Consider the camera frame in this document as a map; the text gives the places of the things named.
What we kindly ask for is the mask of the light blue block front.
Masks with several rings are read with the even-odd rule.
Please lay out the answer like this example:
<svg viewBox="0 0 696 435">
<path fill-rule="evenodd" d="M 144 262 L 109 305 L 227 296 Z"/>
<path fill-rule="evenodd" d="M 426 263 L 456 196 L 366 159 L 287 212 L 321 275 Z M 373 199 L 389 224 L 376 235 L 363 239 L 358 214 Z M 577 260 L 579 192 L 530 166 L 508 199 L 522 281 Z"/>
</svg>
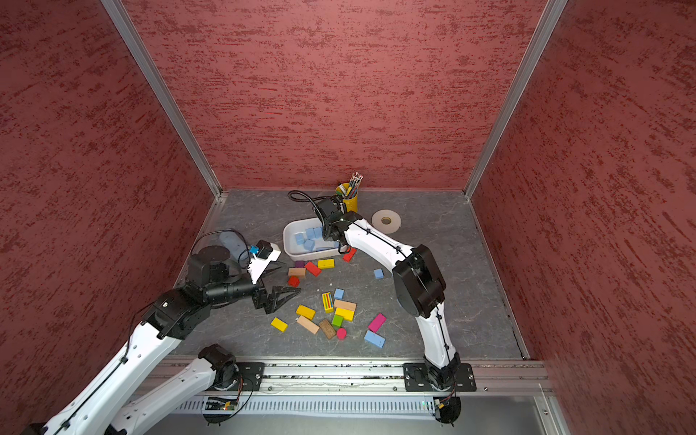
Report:
<svg viewBox="0 0 696 435">
<path fill-rule="evenodd" d="M 378 335 L 378 333 L 375 333 L 371 330 L 368 330 L 365 333 L 364 341 L 368 342 L 369 344 L 372 344 L 378 348 L 383 348 L 384 344 L 385 344 L 385 338 Z"/>
</svg>

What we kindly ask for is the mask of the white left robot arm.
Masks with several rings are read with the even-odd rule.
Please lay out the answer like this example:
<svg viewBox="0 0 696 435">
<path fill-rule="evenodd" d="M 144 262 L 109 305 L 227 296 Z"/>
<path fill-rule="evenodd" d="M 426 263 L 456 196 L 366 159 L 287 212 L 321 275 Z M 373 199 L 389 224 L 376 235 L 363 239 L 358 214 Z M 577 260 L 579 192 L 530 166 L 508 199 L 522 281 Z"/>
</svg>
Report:
<svg viewBox="0 0 696 435">
<path fill-rule="evenodd" d="M 213 310 L 249 298 L 255 308 L 271 314 L 297 294 L 292 287 L 266 290 L 266 268 L 280 257 L 276 244 L 265 240 L 243 251 L 248 264 L 230 275 L 229 251 L 206 246 L 188 258 L 182 286 L 148 307 L 126 344 L 72 402 L 48 422 L 29 424 L 26 434 L 143 434 L 189 398 L 210 387 L 238 391 L 251 384 L 237 368 L 232 353 L 218 344 L 204 348 L 198 358 L 154 390 L 133 400 L 132 395 L 158 364 Z"/>
</svg>

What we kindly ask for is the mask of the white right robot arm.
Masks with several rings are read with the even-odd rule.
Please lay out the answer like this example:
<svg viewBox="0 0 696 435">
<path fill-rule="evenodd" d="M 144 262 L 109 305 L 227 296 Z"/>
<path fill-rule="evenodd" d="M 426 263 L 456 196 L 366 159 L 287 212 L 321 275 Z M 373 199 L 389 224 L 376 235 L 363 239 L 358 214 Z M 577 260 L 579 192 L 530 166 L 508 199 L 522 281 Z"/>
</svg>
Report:
<svg viewBox="0 0 696 435">
<path fill-rule="evenodd" d="M 426 376 L 438 390 L 451 389 L 461 360 L 445 320 L 446 282 L 427 246 L 402 244 L 361 215 L 347 211 L 337 197 L 309 197 L 323 238 L 355 248 L 391 271 L 400 306 L 414 316 L 424 345 Z"/>
</svg>

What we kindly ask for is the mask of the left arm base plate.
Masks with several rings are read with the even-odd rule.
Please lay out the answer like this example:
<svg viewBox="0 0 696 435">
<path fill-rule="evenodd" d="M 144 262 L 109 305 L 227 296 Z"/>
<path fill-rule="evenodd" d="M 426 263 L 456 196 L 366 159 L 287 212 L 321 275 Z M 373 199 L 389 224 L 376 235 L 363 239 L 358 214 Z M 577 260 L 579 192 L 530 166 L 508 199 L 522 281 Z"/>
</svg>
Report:
<svg viewBox="0 0 696 435">
<path fill-rule="evenodd" d="M 263 362 L 226 364 L 221 371 L 217 388 L 221 391 L 257 392 L 260 390 L 265 369 L 266 365 Z"/>
</svg>

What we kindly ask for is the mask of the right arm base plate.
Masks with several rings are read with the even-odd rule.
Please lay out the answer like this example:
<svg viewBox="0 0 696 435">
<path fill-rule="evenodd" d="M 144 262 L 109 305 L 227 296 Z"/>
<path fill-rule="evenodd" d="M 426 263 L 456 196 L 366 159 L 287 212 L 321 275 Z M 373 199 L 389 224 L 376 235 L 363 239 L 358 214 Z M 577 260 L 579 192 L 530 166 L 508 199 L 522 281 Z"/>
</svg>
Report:
<svg viewBox="0 0 696 435">
<path fill-rule="evenodd" d="M 459 364 L 456 369 L 437 369 L 424 362 L 406 362 L 402 366 L 405 389 L 408 392 L 457 392 L 477 391 L 477 384 L 470 364 Z"/>
</svg>

